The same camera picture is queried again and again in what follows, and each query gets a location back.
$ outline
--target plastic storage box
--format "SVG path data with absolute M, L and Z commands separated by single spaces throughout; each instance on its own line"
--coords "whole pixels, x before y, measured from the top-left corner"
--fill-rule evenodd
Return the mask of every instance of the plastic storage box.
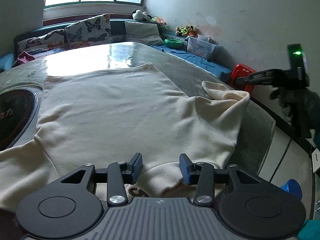
M 209 42 L 210 37 L 206 37 L 206 36 L 198 34 L 198 40 Z
M 218 52 L 220 45 L 211 44 L 193 37 L 188 38 L 187 52 L 202 57 L 204 59 L 213 59 Z

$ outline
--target gray ribbed plate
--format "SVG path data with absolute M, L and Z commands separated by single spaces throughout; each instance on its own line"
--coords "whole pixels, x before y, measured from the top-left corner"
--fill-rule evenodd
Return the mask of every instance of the gray ribbed plate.
M 242 240 L 228 231 L 210 208 L 187 198 L 135 197 L 110 208 L 102 221 L 76 240 Z

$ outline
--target blue cup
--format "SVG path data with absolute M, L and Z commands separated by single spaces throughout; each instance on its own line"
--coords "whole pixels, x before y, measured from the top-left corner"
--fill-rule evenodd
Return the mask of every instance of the blue cup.
M 299 200 L 302 199 L 302 190 L 299 183 L 295 179 L 289 179 L 280 189 L 294 195 Z

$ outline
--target blue object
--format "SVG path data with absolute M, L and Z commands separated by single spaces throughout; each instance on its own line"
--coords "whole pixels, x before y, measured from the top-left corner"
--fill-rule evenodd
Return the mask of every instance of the blue object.
M 286 184 L 280 187 L 285 192 L 288 192 L 299 200 L 302 199 L 302 190 L 299 183 L 295 179 L 289 179 Z
M 185 159 L 182 157 L 182 155 L 180 155 L 180 157 L 179 157 L 179 167 L 180 167 L 180 171 L 181 171 L 184 182 L 187 185 L 190 185 L 191 184 L 191 175 L 190 175 L 190 171 L 189 171 L 189 166 L 186 163 Z
M 15 59 L 13 52 L 9 52 L 0 57 L 0 73 L 12 68 L 14 62 Z
M 142 154 L 139 155 L 138 159 L 132 164 L 132 181 L 137 182 L 138 177 L 142 170 Z
M 151 45 L 150 47 L 153 47 L 154 49 L 160 50 L 162 52 L 168 52 L 173 55 L 176 55 L 179 58 L 185 59 L 195 65 L 197 65 L 200 68 L 203 68 L 210 73 L 217 76 L 222 82 L 227 82 L 229 80 L 230 74 L 232 70 L 228 67 L 207 61 L 204 58 L 201 58 L 197 55 L 194 55 L 190 52 L 184 51 L 184 50 L 177 50 L 177 49 L 170 49 L 168 46 L 157 46 L 157 45 Z

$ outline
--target robotic arm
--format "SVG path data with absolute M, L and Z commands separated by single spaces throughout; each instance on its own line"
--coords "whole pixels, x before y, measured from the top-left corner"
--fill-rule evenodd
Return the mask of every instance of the robotic arm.
M 282 107 L 290 107 L 288 113 L 295 128 L 295 136 L 311 138 L 310 92 L 307 62 L 300 44 L 287 46 L 291 68 L 289 70 L 268 69 L 237 78 L 237 85 L 267 85 L 279 88 L 271 93 L 270 99 L 280 99 Z

